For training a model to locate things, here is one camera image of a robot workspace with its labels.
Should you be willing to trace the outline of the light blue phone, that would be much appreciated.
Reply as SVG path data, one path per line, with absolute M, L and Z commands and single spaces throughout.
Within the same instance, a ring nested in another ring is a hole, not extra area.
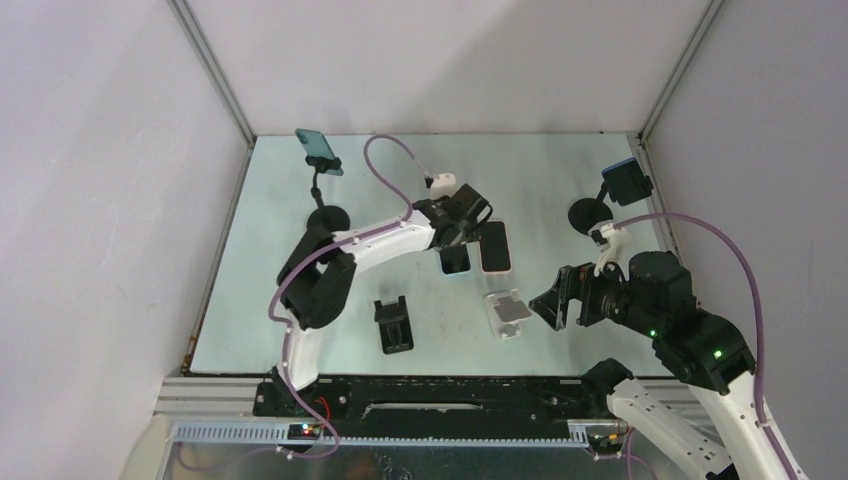
M 457 275 L 471 269 L 471 261 L 466 245 L 456 245 L 439 252 L 441 272 L 444 275 Z

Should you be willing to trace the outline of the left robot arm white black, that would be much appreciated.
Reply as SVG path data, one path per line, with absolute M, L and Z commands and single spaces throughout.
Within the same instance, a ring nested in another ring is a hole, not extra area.
M 479 239 L 493 213 L 468 184 L 450 195 L 408 202 L 401 214 L 369 227 L 331 232 L 309 227 L 277 277 L 268 316 L 285 325 L 277 402 L 292 416 L 316 403 L 323 330 L 342 314 L 357 275 L 401 256 L 442 251 Z

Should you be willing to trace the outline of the pink phone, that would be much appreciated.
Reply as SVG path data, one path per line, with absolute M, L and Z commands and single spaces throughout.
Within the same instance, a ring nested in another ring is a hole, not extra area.
M 488 221 L 479 229 L 479 250 L 484 273 L 500 274 L 512 270 L 508 235 L 503 221 Z

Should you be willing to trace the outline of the black round-base phone stand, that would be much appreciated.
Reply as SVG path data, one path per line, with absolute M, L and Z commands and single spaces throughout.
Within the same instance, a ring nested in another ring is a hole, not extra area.
M 575 231 L 589 236 L 590 231 L 597 224 L 604 224 L 614 219 L 610 207 L 605 204 L 607 193 L 607 185 L 602 183 L 595 197 L 581 198 L 569 207 L 567 217 Z

